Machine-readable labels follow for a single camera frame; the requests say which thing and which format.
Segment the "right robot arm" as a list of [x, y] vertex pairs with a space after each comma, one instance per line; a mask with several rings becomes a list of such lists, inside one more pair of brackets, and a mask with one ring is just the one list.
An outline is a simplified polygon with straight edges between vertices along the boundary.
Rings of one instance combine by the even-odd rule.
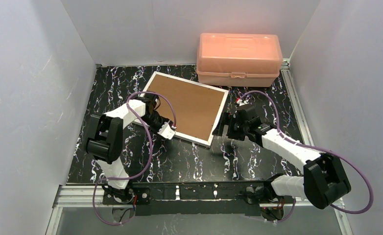
[[225, 135], [239, 141], [249, 139], [278, 154], [301, 171], [301, 176], [276, 174], [261, 186], [247, 188], [245, 195], [250, 200], [299, 197], [308, 199], [322, 210], [351, 191], [350, 182], [338, 157], [301, 147], [293, 139], [281, 137], [276, 126], [262, 122], [250, 104], [238, 107], [233, 114], [224, 112], [212, 134]]

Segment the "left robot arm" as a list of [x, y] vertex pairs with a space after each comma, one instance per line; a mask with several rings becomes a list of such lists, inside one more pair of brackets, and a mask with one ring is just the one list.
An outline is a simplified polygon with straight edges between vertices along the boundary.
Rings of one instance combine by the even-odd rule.
[[84, 151], [93, 156], [104, 172], [109, 187], [125, 189], [130, 180], [145, 172], [129, 176], [124, 169], [120, 155], [123, 150], [123, 131], [139, 121], [147, 137], [156, 133], [165, 139], [172, 139], [176, 133], [177, 119], [161, 116], [157, 109], [162, 95], [154, 92], [134, 93], [120, 107], [104, 114], [90, 116], [85, 135]]

